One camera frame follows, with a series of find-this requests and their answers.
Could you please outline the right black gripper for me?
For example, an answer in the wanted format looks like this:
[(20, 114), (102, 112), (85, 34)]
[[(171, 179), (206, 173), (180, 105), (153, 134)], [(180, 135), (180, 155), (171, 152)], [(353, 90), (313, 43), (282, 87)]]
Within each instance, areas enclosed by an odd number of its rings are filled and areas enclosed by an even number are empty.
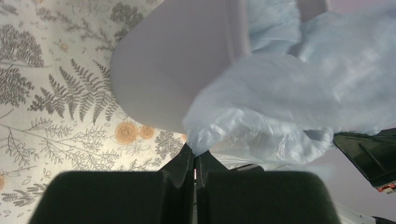
[(396, 129), (377, 135), (339, 133), (334, 145), (380, 193), (396, 191)]

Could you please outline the light blue plastic trash bag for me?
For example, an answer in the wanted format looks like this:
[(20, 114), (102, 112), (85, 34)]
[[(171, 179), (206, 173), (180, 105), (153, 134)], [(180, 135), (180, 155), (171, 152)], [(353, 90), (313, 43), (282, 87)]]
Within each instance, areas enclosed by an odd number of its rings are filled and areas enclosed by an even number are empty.
[(251, 53), (195, 98), (183, 124), (195, 155), (228, 164), (305, 164), (339, 132), (396, 121), (396, 3), (301, 22), (295, 0), (247, 2)]

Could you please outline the floral patterned table mat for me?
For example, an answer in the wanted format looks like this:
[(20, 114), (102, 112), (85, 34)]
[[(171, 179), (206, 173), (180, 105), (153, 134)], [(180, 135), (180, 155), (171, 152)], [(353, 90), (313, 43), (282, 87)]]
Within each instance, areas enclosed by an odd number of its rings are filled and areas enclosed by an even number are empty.
[(59, 173), (157, 170), (185, 135), (114, 97), (111, 53), (158, 0), (0, 3), (0, 221), (26, 224)]

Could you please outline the grey plastic trash bin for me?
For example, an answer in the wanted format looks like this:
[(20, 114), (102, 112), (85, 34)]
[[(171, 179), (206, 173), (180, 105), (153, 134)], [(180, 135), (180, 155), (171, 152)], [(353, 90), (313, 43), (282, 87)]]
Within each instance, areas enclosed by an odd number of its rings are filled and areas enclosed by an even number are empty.
[(183, 133), (194, 97), (250, 52), (243, 0), (165, 0), (116, 45), (110, 79), (133, 120)]

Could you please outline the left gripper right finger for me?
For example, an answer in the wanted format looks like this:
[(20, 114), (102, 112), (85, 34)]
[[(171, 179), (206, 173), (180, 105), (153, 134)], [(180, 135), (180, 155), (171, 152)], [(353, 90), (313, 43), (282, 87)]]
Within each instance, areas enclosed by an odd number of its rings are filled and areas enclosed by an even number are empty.
[(301, 171), (229, 170), (211, 153), (195, 158), (200, 224), (338, 224), (322, 180)]

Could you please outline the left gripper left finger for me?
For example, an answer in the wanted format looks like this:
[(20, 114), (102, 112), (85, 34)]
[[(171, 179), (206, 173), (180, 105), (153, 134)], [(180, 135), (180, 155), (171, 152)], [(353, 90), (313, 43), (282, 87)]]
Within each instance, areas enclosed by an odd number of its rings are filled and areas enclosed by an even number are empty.
[(184, 145), (158, 171), (68, 171), (44, 192), (32, 224), (191, 224), (194, 155)]

